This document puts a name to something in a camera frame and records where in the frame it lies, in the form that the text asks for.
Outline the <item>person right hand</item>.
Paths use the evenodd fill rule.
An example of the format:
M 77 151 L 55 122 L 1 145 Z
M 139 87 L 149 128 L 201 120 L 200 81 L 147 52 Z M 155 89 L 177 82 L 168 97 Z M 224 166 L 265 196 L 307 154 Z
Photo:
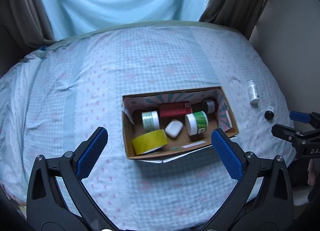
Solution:
M 308 165 L 308 185 L 315 185 L 316 183 L 316 172 L 314 171 L 314 160 L 311 159 Z

